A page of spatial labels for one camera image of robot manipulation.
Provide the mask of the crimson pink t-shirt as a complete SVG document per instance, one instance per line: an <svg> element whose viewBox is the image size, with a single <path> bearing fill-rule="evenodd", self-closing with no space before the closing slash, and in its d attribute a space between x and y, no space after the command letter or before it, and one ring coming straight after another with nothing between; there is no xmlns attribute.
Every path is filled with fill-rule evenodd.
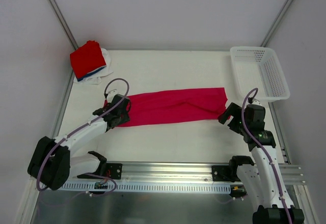
<svg viewBox="0 0 326 224"><path fill-rule="evenodd" d="M120 127L214 120L227 100L224 88L167 90L131 95L110 114L121 117Z"/></svg>

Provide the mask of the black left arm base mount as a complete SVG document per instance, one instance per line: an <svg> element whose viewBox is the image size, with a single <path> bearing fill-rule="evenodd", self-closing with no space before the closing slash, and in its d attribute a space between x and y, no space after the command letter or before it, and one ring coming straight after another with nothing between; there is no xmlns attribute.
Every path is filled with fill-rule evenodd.
<svg viewBox="0 0 326 224"><path fill-rule="evenodd" d="M92 172L92 176L88 174L78 175L78 179L100 179L103 177L109 177L113 180L120 180L122 176L122 164L121 163L101 163L95 172Z"/></svg>

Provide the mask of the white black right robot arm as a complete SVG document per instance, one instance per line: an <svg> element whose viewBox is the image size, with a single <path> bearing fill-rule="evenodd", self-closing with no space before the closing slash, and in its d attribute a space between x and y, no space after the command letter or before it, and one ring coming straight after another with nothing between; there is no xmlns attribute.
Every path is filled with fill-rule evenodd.
<svg viewBox="0 0 326 224"><path fill-rule="evenodd" d="M258 103L240 107L231 103L218 117L221 124L241 135L250 156L233 156L218 176L231 182L241 181L254 213L253 223L303 223L304 213L294 206L280 171L276 142L265 130L265 108Z"/></svg>

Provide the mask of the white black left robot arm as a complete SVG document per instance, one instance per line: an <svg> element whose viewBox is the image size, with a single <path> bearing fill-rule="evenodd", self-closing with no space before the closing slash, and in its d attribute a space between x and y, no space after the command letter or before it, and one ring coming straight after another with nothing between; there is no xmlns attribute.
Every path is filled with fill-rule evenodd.
<svg viewBox="0 0 326 224"><path fill-rule="evenodd" d="M42 137L34 150L27 173L37 180L37 188L58 190L71 178L101 178L107 159L95 151L76 156L76 152L96 137L129 122L131 102L116 94L112 101L95 110L88 121L66 135Z"/></svg>

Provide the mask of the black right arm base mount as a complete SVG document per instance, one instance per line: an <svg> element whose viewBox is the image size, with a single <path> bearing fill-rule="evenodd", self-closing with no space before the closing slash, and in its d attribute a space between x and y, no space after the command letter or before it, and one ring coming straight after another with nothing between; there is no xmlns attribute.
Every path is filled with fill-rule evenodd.
<svg viewBox="0 0 326 224"><path fill-rule="evenodd" d="M236 167L229 165L212 165L212 180L213 182L240 182L236 170Z"/></svg>

